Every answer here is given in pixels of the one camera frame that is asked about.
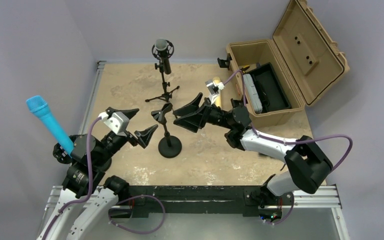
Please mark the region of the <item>round base mic stand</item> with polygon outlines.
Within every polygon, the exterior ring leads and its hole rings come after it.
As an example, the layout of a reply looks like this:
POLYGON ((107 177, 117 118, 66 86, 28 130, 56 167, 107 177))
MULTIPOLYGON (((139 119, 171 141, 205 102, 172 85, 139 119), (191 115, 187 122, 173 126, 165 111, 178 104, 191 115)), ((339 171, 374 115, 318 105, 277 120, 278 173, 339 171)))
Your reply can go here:
POLYGON ((165 115, 173 110, 171 103, 165 103, 160 110, 154 110, 151 115, 154 120, 163 126, 164 137, 158 143, 158 152, 165 158, 174 158, 182 151, 180 139, 169 133, 165 115))

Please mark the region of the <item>cream microphone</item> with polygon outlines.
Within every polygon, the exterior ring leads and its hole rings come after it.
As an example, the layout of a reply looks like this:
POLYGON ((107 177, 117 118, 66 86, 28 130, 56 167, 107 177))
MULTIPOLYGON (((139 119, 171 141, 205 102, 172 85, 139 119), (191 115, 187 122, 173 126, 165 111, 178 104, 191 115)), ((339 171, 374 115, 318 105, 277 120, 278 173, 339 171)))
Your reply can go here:
POLYGON ((212 103, 215 104, 217 107, 222 107, 222 99, 221 99, 221 91, 225 88, 225 85, 222 83, 221 79, 219 77, 214 77, 212 79, 212 103))

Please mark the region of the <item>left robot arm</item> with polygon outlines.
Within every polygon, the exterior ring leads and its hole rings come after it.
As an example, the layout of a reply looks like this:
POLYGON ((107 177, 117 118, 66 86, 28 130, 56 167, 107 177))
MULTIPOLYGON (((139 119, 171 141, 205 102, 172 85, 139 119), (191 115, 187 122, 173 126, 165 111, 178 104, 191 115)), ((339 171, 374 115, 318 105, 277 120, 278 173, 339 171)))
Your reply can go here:
POLYGON ((112 157, 125 144, 146 148, 158 128, 127 130, 139 109, 107 108, 92 121, 86 134, 65 135, 48 108, 35 115, 56 137, 53 156, 68 164, 56 206, 38 235, 39 240, 81 240, 96 221, 114 205, 132 201, 130 185, 118 176, 108 177, 99 186, 111 166, 112 157))

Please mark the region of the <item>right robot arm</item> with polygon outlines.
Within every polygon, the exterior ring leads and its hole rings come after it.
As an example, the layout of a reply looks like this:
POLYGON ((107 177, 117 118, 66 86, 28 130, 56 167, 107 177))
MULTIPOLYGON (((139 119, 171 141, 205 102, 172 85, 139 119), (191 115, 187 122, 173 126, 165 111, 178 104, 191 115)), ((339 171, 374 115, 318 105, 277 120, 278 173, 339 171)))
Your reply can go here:
POLYGON ((174 110, 174 124, 197 133, 206 124, 228 129, 224 137, 233 148, 256 152, 283 162, 287 171, 271 175, 249 199, 261 207, 278 202, 284 194, 301 190, 314 194, 334 166, 321 148, 307 135, 281 138, 254 130, 247 107, 231 100, 232 109, 223 110, 199 93, 190 103, 174 110))

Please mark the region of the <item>black grey microphone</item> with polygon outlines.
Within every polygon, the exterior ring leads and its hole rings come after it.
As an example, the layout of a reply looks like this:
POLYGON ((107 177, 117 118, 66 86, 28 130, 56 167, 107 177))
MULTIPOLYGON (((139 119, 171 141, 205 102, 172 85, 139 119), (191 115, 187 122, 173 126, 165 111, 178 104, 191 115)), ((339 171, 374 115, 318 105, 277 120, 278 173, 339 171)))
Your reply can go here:
POLYGON ((169 41, 163 38, 158 38, 154 45, 160 60, 160 65, 162 66, 163 71, 166 75, 169 75, 172 72, 169 60, 169 58, 171 57, 169 50, 170 46, 171 44, 169 43, 169 41))

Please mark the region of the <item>black tripod mic stand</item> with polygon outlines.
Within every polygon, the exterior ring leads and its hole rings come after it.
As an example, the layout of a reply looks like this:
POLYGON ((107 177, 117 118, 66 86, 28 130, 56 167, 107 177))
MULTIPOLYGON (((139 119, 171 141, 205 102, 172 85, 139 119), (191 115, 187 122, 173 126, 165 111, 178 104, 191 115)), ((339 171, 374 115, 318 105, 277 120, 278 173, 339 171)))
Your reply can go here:
MULTIPOLYGON (((171 57, 172 57, 172 55, 174 53, 174 45, 170 41, 169 41, 169 43, 170 43, 169 53, 171 54, 171 57)), ((170 99, 173 98, 173 92, 176 91, 176 90, 179 90, 180 86, 178 85, 173 90, 168 91, 168 87, 170 87, 171 84, 170 84, 170 82, 165 80, 165 75, 166 74, 164 73, 163 67, 160 65, 161 62, 160 62, 160 58, 159 58, 159 56, 157 54, 157 50, 155 49, 155 44, 151 48, 151 53, 152 53, 153 57, 156 60, 158 60, 158 63, 154 64, 154 68, 156 70, 159 70, 159 72, 161 74, 161 79, 162 79, 161 85, 162 85, 163 93, 161 95, 159 95, 159 96, 155 96, 155 97, 152 97, 152 98, 145 99, 144 101, 146 103, 148 103, 148 102, 153 101, 153 100, 162 100, 162 101, 165 101, 166 103, 170 103, 170 99)))

